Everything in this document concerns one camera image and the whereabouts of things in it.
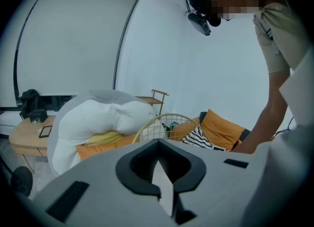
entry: round wooden table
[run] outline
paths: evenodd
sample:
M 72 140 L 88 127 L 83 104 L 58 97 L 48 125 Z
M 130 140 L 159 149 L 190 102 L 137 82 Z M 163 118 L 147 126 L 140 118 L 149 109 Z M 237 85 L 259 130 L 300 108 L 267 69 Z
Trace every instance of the round wooden table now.
M 45 126 L 52 126 L 55 116 L 48 116 L 48 118 L 40 123 L 40 128 Z M 25 155 L 30 156 L 47 156 L 47 138 L 39 138 L 39 134 L 34 132 L 29 118 L 23 120 L 18 124 L 12 134 L 9 136 L 9 142 L 14 151 L 21 156 L 29 170 L 34 173 L 29 165 Z

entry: beige shirt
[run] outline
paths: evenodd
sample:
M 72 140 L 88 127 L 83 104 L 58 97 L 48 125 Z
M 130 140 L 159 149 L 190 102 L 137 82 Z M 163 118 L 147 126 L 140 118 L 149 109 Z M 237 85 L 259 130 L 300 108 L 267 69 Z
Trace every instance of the beige shirt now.
M 311 41 L 300 18 L 289 8 L 279 3 L 271 3 L 260 8 L 256 15 L 265 21 L 272 32 L 273 41 L 256 24 L 255 32 L 266 59 L 269 74 L 295 70 L 310 47 Z M 279 49 L 273 50 L 272 43 Z

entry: white blind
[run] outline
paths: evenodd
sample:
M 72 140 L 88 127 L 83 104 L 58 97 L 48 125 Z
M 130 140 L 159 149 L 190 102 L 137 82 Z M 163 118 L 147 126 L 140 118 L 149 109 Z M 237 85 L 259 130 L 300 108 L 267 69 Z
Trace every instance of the white blind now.
M 136 0 L 39 0 L 18 56 L 20 93 L 112 89 L 123 28 Z
M 0 107 L 16 107 L 13 84 L 14 56 L 29 11 L 36 0 L 23 0 L 7 23 L 0 39 Z

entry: gold wire basket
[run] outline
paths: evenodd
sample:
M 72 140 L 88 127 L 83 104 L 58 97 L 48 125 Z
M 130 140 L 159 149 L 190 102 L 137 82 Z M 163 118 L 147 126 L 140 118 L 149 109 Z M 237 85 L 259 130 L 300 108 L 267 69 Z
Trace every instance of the gold wire basket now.
M 209 141 L 211 147 L 213 147 L 208 134 L 202 126 L 197 123 L 196 119 L 193 120 L 176 113 L 162 114 L 148 121 L 137 132 L 132 143 L 152 139 L 170 139 L 180 142 L 196 127 L 199 127 L 202 130 L 203 136 Z M 192 143 L 196 143 L 196 138 L 190 137 L 190 140 Z

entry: gray floor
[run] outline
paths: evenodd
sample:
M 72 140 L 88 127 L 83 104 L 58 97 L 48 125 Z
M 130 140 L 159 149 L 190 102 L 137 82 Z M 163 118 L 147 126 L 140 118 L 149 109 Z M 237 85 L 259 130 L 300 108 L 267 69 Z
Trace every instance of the gray floor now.
M 9 166 L 9 168 L 14 171 L 19 166 L 25 166 L 24 161 L 21 157 L 13 151 L 10 143 L 6 139 L 0 139 L 0 155 Z M 48 160 L 46 157 L 40 156 L 26 156 L 28 163 L 34 170 L 33 175 L 33 188 L 29 195 L 30 199 L 34 199 L 36 194 L 41 191 L 48 183 L 50 183 L 54 178 Z M 8 182 L 10 181 L 10 173 L 6 169 L 2 169 Z

